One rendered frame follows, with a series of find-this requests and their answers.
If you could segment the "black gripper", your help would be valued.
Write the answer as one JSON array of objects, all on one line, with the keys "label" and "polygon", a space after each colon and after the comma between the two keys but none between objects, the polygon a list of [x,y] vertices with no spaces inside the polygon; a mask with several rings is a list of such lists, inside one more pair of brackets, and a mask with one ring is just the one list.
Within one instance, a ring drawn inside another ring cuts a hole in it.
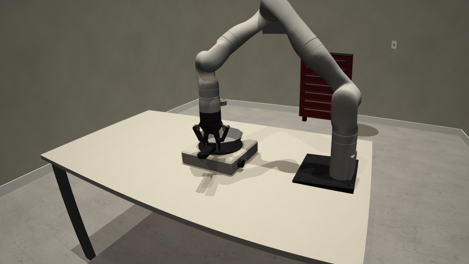
[{"label": "black gripper", "polygon": [[[209,142],[208,142],[209,134],[213,134],[216,140],[216,152],[218,153],[221,149],[220,143],[224,142],[226,135],[228,134],[228,130],[230,126],[224,125],[223,122],[221,121],[221,111],[217,111],[216,113],[199,112],[199,114],[200,114],[200,123],[197,125],[194,125],[192,129],[194,130],[194,133],[196,134],[198,140],[204,143],[204,148],[209,145]],[[200,127],[204,131],[204,136],[202,136],[200,132]],[[220,138],[219,130],[221,127],[223,128],[224,133],[222,137]]]}]

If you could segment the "dark grey frying pan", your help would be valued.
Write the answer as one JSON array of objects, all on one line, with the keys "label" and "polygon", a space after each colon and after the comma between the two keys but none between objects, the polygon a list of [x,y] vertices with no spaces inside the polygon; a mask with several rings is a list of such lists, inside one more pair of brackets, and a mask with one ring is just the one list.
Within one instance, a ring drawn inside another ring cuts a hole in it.
[{"label": "dark grey frying pan", "polygon": [[[223,133],[224,131],[223,131],[223,128],[221,127],[219,130],[220,138],[222,137]],[[230,150],[232,148],[235,148],[238,145],[239,141],[241,140],[242,135],[243,135],[242,131],[240,131],[239,129],[230,127],[224,142],[220,143],[220,147],[221,147],[220,151]],[[211,153],[216,151],[216,140],[213,134],[209,134],[208,142],[209,142],[209,145],[206,146],[203,150],[201,150],[197,154],[197,157],[199,159],[206,159]]]}]

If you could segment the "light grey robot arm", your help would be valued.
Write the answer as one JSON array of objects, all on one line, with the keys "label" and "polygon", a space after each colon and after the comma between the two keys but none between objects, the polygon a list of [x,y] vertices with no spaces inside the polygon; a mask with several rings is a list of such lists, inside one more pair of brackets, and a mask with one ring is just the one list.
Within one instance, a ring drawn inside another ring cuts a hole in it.
[{"label": "light grey robot arm", "polygon": [[361,92],[288,0],[261,0],[260,9],[255,15],[229,29],[210,50],[203,50],[197,55],[199,111],[216,113],[221,106],[227,105],[225,99],[220,99],[215,71],[253,35],[276,21],[285,29],[293,49],[305,65],[322,77],[334,92],[329,175],[336,180],[352,180],[356,166],[357,110],[362,101]]}]

